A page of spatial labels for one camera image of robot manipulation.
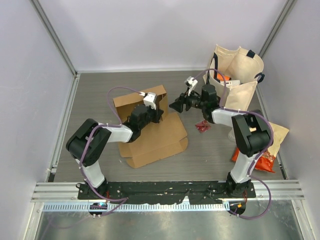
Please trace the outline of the brown cardboard box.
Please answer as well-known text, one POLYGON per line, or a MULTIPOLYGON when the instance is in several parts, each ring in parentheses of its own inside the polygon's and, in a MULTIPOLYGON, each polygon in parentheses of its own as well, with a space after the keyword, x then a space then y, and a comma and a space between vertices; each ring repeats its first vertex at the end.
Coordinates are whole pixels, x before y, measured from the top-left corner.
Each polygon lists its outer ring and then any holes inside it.
POLYGON ((169 112, 168 95, 163 85, 144 90, 157 95, 157 104, 164 111, 159 123, 149 123, 132 143, 118 143, 120 156, 137 169, 173 155, 182 153, 188 146, 187 131, 176 112, 169 112))

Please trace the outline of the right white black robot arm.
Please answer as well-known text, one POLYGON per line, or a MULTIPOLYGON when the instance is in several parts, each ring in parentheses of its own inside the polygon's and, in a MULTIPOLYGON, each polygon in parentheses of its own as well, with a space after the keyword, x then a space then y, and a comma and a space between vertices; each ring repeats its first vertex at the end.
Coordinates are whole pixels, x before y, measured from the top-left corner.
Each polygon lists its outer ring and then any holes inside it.
POLYGON ((181 93, 169 107, 179 113, 190 108, 200 109, 209 123, 232 127, 239 153, 227 175, 225 190, 230 197, 236 198, 248 189, 259 154, 273 141, 270 124, 257 112, 220 107, 216 88, 211 84, 203 85, 201 93, 194 90, 181 93))

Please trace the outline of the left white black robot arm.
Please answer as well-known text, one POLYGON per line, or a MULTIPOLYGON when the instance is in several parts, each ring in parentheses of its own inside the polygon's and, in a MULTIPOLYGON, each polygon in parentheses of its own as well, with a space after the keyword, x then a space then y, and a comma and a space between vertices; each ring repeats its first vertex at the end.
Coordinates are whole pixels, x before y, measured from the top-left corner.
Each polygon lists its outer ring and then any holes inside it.
POLYGON ((98 123, 88 118, 66 143, 66 150, 76 160, 89 194, 100 200, 107 196, 108 183, 99 158, 108 143, 132 143, 150 123, 158 124, 164 111, 139 104, 120 125, 98 123))

